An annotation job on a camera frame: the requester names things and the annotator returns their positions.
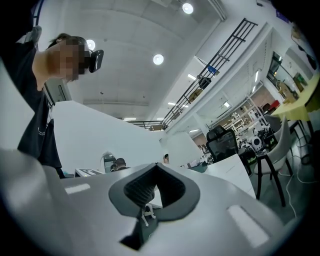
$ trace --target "black headset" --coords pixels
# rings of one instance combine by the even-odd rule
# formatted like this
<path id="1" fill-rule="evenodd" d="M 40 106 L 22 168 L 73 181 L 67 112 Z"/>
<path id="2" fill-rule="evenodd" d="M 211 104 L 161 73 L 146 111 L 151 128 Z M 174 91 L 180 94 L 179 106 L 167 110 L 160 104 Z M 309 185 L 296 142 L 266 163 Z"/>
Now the black headset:
<path id="1" fill-rule="evenodd" d="M 104 58 L 104 53 L 105 52 L 103 50 L 94 50 L 91 52 L 90 64 L 89 64 L 90 73 L 94 73 L 101 68 L 101 63 L 102 63 L 102 59 Z"/>

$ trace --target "table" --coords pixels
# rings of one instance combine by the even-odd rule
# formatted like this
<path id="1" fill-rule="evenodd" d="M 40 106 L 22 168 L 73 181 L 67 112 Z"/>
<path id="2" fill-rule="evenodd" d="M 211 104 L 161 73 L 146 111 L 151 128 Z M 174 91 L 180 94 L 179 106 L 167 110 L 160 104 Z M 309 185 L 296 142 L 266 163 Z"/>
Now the table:
<path id="1" fill-rule="evenodd" d="M 319 79 L 320 73 L 313 75 L 296 102 L 281 104 L 271 115 L 277 116 L 281 120 L 286 117 L 287 120 L 306 121 L 312 134 L 313 128 L 308 112 L 320 109 L 320 101 L 315 96 L 315 93 L 319 93 L 319 88 L 317 89 Z"/>
<path id="2" fill-rule="evenodd" d="M 246 168 L 241 162 L 238 154 L 234 154 L 222 161 L 208 165 L 204 174 L 228 181 L 253 198 L 256 198 Z"/>

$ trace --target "white ceiling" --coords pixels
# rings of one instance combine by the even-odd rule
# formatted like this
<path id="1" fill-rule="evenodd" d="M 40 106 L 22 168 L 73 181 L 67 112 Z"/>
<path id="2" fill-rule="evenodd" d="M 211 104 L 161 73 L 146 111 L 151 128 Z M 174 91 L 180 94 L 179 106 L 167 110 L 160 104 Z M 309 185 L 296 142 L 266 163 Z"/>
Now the white ceiling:
<path id="1" fill-rule="evenodd" d="M 193 83 L 194 80 L 189 78 L 188 74 L 196 77 L 203 69 L 204 66 L 196 59 L 196 57 L 192 58 L 181 76 L 177 79 L 168 96 L 164 99 L 161 107 L 155 115 L 155 119 L 164 118 L 173 107 L 172 105 L 168 105 L 168 103 L 176 103 L 186 91 L 186 89 Z"/>
<path id="2" fill-rule="evenodd" d="M 187 15 L 177 0 L 168 7 L 152 0 L 71 0 L 65 32 L 104 50 L 101 69 L 79 80 L 83 103 L 117 118 L 143 120 L 165 65 L 213 10 L 207 0 L 191 2 L 194 13 Z M 164 56 L 162 65 L 153 63 L 155 54 Z"/>

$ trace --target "gray floor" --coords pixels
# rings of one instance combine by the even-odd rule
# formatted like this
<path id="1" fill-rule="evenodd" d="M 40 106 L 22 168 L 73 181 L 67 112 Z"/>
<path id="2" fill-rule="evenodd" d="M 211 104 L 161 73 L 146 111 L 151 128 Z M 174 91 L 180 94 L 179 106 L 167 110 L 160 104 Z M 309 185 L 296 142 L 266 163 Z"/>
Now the gray floor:
<path id="1" fill-rule="evenodd" d="M 300 145 L 298 142 L 297 137 L 292 134 L 292 151 L 294 156 L 303 157 L 308 153 L 308 147 L 303 146 L 305 145 L 304 139 L 301 139 L 301 148 L 297 147 Z M 291 204 L 293 205 L 296 215 L 301 216 L 306 210 L 308 206 L 310 196 L 315 189 L 315 186 L 318 186 L 319 183 L 312 183 L 312 184 L 304 184 L 298 181 L 297 179 L 297 171 L 299 170 L 298 176 L 299 179 L 303 182 L 312 182 L 315 180 L 314 178 L 314 169 L 311 164 L 303 165 L 301 164 L 301 160 L 298 157 L 292 157 L 291 153 L 287 154 L 287 158 L 289 160 L 291 169 L 293 171 L 293 178 L 290 181 L 288 186 L 288 191 L 291 197 Z M 255 164 L 250 166 L 252 172 L 254 172 Z M 283 169 L 279 172 L 279 174 L 288 175 L 289 171 L 287 165 L 283 166 Z M 262 183 L 261 183 L 261 194 L 260 194 L 260 202 L 271 208 L 283 221 L 284 224 L 288 223 L 292 220 L 295 215 L 294 212 L 289 205 L 289 195 L 286 191 L 286 186 L 290 180 L 289 176 L 281 176 L 278 175 L 281 187 L 283 190 L 284 198 L 285 198 L 285 207 L 281 206 L 279 192 L 276 186 L 274 179 L 270 180 L 270 175 L 262 176 Z M 258 176 L 253 174 L 250 177 L 253 189 L 257 194 L 258 188 Z"/>

